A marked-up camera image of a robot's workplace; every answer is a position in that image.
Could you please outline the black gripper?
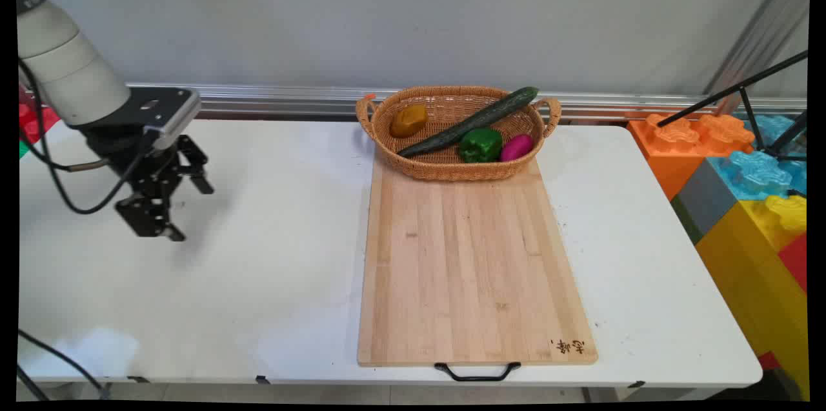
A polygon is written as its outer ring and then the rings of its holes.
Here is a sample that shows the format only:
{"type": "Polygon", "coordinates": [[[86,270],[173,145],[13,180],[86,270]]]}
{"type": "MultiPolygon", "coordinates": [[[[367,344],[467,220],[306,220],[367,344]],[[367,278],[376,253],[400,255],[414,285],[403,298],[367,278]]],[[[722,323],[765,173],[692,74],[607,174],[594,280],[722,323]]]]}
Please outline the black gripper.
{"type": "Polygon", "coordinates": [[[189,135],[165,135],[143,126],[97,126],[82,129],[86,145],[116,174],[114,194],[130,196],[115,203],[115,211],[139,237],[185,241],[170,217],[180,176],[188,177],[204,195],[214,194],[207,181],[206,154],[189,135]],[[179,155],[184,162],[180,163],[179,155]]]}

